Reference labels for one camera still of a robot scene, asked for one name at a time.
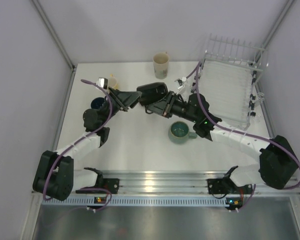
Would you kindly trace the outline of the dark blue mug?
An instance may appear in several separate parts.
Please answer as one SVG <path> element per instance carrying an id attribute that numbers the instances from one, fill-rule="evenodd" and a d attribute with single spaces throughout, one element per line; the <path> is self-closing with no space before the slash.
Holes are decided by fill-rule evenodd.
<path id="1" fill-rule="evenodd" d="M 90 103 L 90 108 L 94 110 L 102 110 L 104 109 L 106 104 L 106 99 L 104 97 L 97 97 Z"/>

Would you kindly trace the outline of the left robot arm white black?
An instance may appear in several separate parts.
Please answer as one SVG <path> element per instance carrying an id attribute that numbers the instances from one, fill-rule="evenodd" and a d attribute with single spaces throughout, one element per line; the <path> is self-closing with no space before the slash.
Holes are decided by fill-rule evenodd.
<path id="1" fill-rule="evenodd" d="M 106 143 L 110 129 L 107 122 L 118 112 L 133 108 L 141 97 L 139 91 L 110 89 L 99 108 L 83 113 L 86 132 L 66 147 L 42 153 L 32 189 L 53 199 L 64 201 L 73 191 L 89 189 L 99 193 L 104 188 L 102 172 L 84 165 L 84 159 Z"/>

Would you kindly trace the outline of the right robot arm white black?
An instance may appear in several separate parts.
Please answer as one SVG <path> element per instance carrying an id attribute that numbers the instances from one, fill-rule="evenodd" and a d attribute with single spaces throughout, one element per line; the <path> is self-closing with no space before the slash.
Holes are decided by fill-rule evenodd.
<path id="1" fill-rule="evenodd" d="M 137 91 L 141 93 L 138 101 L 147 113 L 165 118 L 178 116 L 193 122 L 193 130 L 199 137 L 227 145 L 254 160 L 253 164 L 233 166 L 227 172 L 223 186 L 230 193 L 242 186 L 257 184 L 277 190 L 288 189 L 291 177 L 300 170 L 300 162 L 285 137 L 265 138 L 235 130 L 209 113 L 209 103 L 198 92 L 185 101 L 179 94 L 169 91 L 163 82 L 139 86 Z"/>

